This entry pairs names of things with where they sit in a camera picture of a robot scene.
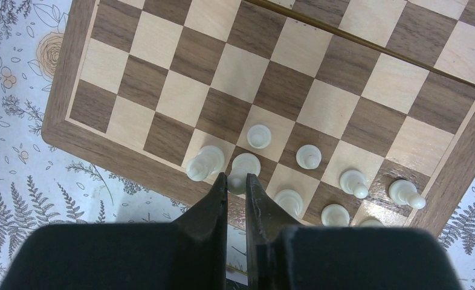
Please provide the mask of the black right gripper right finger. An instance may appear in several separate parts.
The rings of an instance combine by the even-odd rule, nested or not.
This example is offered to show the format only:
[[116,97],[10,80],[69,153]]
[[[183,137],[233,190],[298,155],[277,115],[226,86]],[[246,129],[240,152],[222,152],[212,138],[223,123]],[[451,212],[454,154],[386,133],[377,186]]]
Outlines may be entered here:
[[306,226],[246,178],[250,289],[460,289],[437,240],[409,227]]

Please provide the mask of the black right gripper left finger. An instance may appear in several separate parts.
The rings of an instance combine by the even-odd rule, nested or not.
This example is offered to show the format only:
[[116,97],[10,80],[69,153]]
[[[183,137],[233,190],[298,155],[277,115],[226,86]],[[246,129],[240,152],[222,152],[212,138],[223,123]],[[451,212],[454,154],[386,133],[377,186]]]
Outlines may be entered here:
[[22,245],[2,289],[224,289],[228,189],[168,223],[56,224]]

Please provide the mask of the white pawn on board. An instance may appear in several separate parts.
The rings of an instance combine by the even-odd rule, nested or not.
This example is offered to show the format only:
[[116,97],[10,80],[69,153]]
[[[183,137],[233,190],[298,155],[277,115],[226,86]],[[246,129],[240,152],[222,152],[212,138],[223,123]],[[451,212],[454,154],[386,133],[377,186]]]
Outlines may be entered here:
[[255,149],[264,149],[271,143],[272,133],[265,125],[256,124],[249,128],[247,141]]

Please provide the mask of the wooden chess board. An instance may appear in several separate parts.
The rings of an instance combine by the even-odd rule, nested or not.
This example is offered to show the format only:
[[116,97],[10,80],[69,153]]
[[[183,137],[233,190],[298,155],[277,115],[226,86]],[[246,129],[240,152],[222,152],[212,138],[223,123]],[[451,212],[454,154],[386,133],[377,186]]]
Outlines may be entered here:
[[[225,173],[256,155],[266,192],[297,191],[310,224],[338,203],[439,234],[475,176],[475,1],[73,1],[63,23],[38,48],[58,60],[42,138],[182,203],[213,182],[186,175],[208,145]],[[316,169],[297,164],[306,144]],[[342,191],[347,170],[366,198]],[[424,208],[391,200],[400,179]]]

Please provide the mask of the white tall piece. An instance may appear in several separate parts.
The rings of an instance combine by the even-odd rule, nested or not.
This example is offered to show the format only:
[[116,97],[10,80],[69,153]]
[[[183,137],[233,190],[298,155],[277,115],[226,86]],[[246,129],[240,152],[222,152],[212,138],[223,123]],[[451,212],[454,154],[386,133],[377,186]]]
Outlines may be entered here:
[[192,181],[203,181],[208,176],[219,173],[224,169],[225,156],[216,146],[200,148],[197,156],[186,166],[186,174]]

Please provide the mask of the white rook back row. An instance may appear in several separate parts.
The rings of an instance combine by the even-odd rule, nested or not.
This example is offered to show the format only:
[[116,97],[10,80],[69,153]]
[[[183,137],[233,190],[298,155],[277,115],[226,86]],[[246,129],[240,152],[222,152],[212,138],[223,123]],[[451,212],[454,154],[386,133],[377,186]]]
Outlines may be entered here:
[[378,219],[367,219],[359,224],[360,227],[384,227],[384,224]]

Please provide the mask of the floral patterned table mat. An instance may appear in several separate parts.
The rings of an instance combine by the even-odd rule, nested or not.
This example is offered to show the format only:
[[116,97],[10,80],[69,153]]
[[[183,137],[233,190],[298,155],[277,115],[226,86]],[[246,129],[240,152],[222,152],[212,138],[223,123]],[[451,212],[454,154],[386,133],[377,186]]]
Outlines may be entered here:
[[[73,155],[42,138],[56,57],[73,1],[0,1],[0,283],[24,240],[48,224],[171,221],[192,205]],[[475,250],[475,200],[435,234]]]

